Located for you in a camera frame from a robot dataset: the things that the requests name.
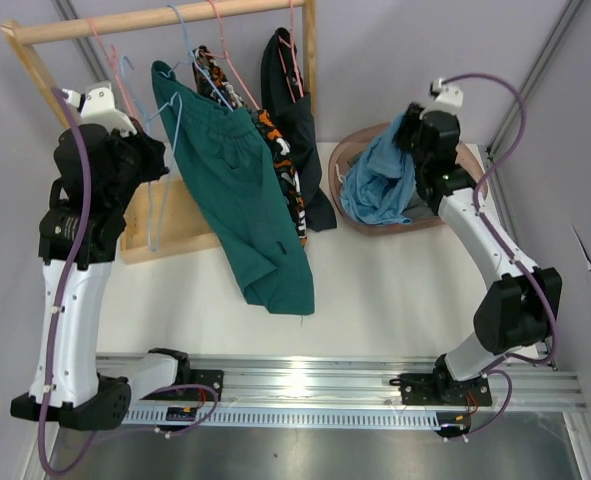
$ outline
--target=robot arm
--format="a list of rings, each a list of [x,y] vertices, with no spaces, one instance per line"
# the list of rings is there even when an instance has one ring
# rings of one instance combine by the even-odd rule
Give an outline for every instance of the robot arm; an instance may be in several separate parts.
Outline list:
[[[11,414],[37,421],[48,388],[49,421],[76,430],[108,430],[121,424],[131,399],[160,387],[190,383],[188,356],[171,350],[151,350],[127,369],[106,376],[99,375],[95,366],[100,307],[117,240],[126,226],[124,212],[142,182],[158,180],[168,169],[164,145],[115,108],[109,82],[92,86],[85,95],[66,93],[83,122],[80,131],[91,164],[90,217],[66,283],[53,345],[53,381],[45,387],[53,299],[77,235],[83,196],[81,160],[67,130],[54,153],[61,177],[53,183],[50,209],[39,226],[46,289],[39,363],[29,392],[12,401]]]
[[[395,142],[401,150],[411,152],[418,194],[457,234],[487,288],[474,316],[474,333],[455,350],[442,355],[435,365],[431,388],[437,403],[431,404],[453,405],[458,401],[455,398],[461,398],[459,393],[465,392],[507,353],[542,341],[551,333],[541,300],[515,259],[533,274],[555,313],[561,278],[554,268],[540,269],[515,245],[493,215],[487,215],[497,232],[491,234],[475,207],[475,181],[455,163],[460,137],[456,114],[463,93],[457,86],[443,85],[438,80],[431,85],[431,94],[435,101],[426,108],[416,103],[409,105]],[[487,210],[483,199],[479,200],[479,209]],[[512,256],[500,242],[514,252]],[[402,386],[404,376],[400,376]]]

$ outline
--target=white table surface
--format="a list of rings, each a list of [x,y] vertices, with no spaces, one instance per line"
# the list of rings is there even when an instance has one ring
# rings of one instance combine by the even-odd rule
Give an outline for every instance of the white table surface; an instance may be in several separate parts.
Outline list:
[[[335,144],[319,145],[326,163]],[[471,146],[479,157],[479,151]],[[447,226],[367,237],[338,217],[306,246],[316,311],[271,315],[244,301],[221,248],[137,265],[117,260],[97,351],[356,357],[437,356],[473,329],[482,277]]]

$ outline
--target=wicker basket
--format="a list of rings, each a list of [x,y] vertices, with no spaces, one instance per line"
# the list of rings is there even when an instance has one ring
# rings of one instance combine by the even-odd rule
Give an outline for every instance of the wicker basket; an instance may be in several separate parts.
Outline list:
[[[342,208],[342,202],[339,199],[340,193],[342,191],[342,183],[340,182],[337,174],[339,173],[342,176],[346,175],[346,173],[351,168],[350,162],[357,159],[358,155],[366,150],[366,147],[371,142],[371,140],[380,135],[388,128],[388,126],[388,123],[382,123],[380,125],[375,125],[373,127],[359,130],[339,142],[337,147],[335,147],[335,150],[333,150],[331,158],[328,162],[328,183],[335,207],[344,218],[344,221],[366,235],[388,235],[391,233],[412,232],[415,230],[443,225],[443,222],[439,217],[413,220],[412,223],[406,225],[366,225],[353,220]],[[471,152],[463,143],[460,143],[457,146],[456,161],[459,165],[466,169],[466,171],[476,182],[482,178],[484,173],[482,167],[475,158],[475,155],[473,155],[473,152]],[[484,186],[482,193],[484,197],[486,197],[486,186]]]

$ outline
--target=green shorts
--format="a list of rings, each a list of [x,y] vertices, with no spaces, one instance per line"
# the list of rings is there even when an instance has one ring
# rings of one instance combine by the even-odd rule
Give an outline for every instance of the green shorts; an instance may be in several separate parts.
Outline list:
[[[180,84],[164,62],[152,66],[157,105],[182,99],[175,160],[204,218],[219,237],[235,279],[253,305],[271,313],[315,310],[313,276],[293,228],[270,151],[245,108],[231,112]],[[179,102],[161,113],[173,140]]]

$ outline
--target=wooden clothes rack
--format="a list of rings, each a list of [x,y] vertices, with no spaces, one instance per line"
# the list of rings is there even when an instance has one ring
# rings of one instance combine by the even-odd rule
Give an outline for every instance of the wooden clothes rack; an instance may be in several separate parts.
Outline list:
[[[315,0],[292,0],[292,4],[294,7],[302,8],[304,79],[315,108]],[[291,7],[291,0],[220,0],[217,6],[220,16],[231,17],[288,9]],[[177,9],[185,22],[217,18],[208,2],[180,5]],[[169,7],[93,17],[93,22],[99,35],[180,23],[175,12]],[[53,113],[62,126],[68,128],[64,113],[51,93],[51,87],[56,87],[57,83],[37,53],[35,45],[92,37],[93,30],[88,21],[78,19],[23,27],[15,20],[7,20],[2,23],[1,30]],[[155,205],[159,205],[164,183],[153,185]],[[133,196],[125,215],[127,227],[120,240],[121,256],[126,263],[137,263],[219,245],[217,236],[204,220],[184,183],[181,180],[171,180],[171,183],[164,217],[154,218],[153,221],[154,228],[157,222],[164,221],[159,249],[156,252],[149,250],[146,239],[148,197],[145,188],[142,188],[144,186]]]

